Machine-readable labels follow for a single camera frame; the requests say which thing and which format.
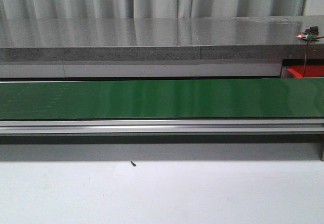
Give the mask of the small green circuit board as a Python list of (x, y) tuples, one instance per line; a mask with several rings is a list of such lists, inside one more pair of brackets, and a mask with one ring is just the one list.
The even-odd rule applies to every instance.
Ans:
[(310, 26), (309, 28), (306, 28), (304, 32), (301, 32), (298, 35), (296, 35), (296, 38), (305, 41), (310, 41), (322, 39), (323, 36), (319, 35), (318, 26)]

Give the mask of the green conveyor belt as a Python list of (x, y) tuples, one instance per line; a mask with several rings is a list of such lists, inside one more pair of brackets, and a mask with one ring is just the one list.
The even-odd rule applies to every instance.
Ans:
[(1, 84), (1, 120), (278, 117), (323, 117), (323, 79)]

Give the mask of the aluminium conveyor frame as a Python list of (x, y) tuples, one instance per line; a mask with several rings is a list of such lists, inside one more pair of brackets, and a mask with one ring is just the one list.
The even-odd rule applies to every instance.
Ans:
[(323, 160), (323, 119), (1, 123), (1, 161)]

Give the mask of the red plastic bin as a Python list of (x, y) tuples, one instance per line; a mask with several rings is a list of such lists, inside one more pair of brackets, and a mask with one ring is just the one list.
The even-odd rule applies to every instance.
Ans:
[(287, 70), (292, 73), (293, 78), (303, 78), (303, 77), (323, 77), (323, 65), (293, 65), (289, 66)]

